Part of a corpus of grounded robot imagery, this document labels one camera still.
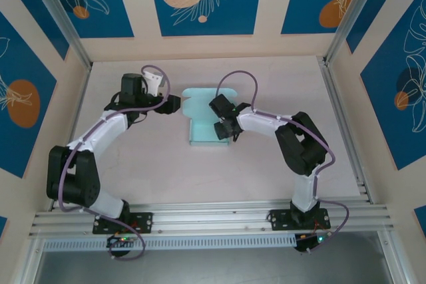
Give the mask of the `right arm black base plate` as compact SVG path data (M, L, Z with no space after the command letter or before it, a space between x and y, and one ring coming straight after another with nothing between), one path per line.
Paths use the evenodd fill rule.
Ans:
M271 210L268 221L274 231L314 230L316 226L330 229L330 220L326 219L328 212L320 208L313 213L298 210Z

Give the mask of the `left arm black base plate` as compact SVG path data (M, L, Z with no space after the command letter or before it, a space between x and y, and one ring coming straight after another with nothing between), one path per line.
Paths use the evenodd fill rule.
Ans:
M115 233L130 233L130 228L137 233L150 233L153 224L152 212L129 212L121 215L118 219L110 217L95 218L93 223L93 234L112 235Z

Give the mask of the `light blue paper box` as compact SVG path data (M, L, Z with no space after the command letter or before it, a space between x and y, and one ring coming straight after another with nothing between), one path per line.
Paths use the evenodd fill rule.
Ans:
M209 107L216 97L216 88L186 88L182 92L182 113L190 119L189 143L191 146L227 146L229 138L219 140L214 124L219 118Z

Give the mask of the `aluminium frame post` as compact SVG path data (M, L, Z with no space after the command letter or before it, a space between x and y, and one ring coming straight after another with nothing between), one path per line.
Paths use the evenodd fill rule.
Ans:
M329 67L332 60L337 56L339 48L346 40L349 32L351 31L354 23L356 22L361 10L363 9L367 0L352 0L346 14L343 16L339 27L328 47L326 54L323 57L324 65Z
M69 16L64 10L59 0L41 0L49 11L49 14L55 20L58 28L74 50L77 58L82 62L83 66L90 72L93 62L90 59L81 39L74 28Z

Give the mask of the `wide aluminium mounting rail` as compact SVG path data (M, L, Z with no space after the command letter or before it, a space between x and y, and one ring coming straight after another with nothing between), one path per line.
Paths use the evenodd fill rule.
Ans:
M288 200L216 202L199 204L140 204L133 212L153 214L152 235L235 235L271 233L270 210L288 209ZM322 204L331 227L345 222L344 231L391 230L396 223L384 204L372 204L365 196L332 199ZM82 237L92 234L94 217L78 211L64 213L58 208L38 212L29 231L31 238Z

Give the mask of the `aluminium side rail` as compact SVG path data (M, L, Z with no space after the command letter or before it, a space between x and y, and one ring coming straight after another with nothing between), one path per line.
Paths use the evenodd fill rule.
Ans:
M84 100L84 97L85 97L85 93L86 93L86 90L87 90L87 85L88 85L88 81L89 81L89 77L90 77L90 73L91 73L92 69L93 69L93 62L90 62L89 68L88 68L88 71L87 71L87 75L86 75L86 79L85 79L85 82L84 82L84 86L83 86L83 89L82 89L81 94L80 94L79 99L78 99L77 111L76 111L75 116L73 118L73 125L72 125L72 128L71 128L71 134L70 134L69 142L72 142L73 138L75 137L75 130L76 130L76 127L77 127L77 124L78 124L81 108L82 108L82 105L83 105L83 100ZM73 207L70 207L70 208L66 208L63 205L63 188L64 188L64 183L65 183L65 178L67 176L67 170L70 166L70 163L73 161L73 156L75 155L76 150L70 150L68 146L64 146L64 147L61 147L61 149L58 149L57 151L59 152L58 153L58 156L59 156L59 158L58 158L58 165L59 165L58 176L59 177L57 178L57 181L54 184L52 184L52 186L53 185L57 186L57 195L53 200L58 202L59 208L63 212L71 212L73 210L79 210L81 208L80 206L73 206Z
M359 157L353 136L351 134L347 114L343 105L343 100L341 99L337 87L337 83L334 79L331 69L326 65L326 63L322 59L319 59L318 63L323 76L323 81L325 82L325 86L327 88L327 92L331 100L331 105L333 107L335 117L337 119L343 143L345 144L345 149L349 158L349 162L351 164L351 169L354 174L355 180L357 181L357 184L359 186L363 187L364 193L367 195L367 202L370 204L374 204L375 195L373 192L371 192L369 183L365 176L365 170L361 163L361 159Z

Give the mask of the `grey metal sheet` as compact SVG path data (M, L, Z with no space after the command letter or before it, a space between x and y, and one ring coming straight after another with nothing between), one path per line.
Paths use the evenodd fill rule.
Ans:
M46 253L35 284L393 284L381 256L291 249L149 251L136 261L105 253Z

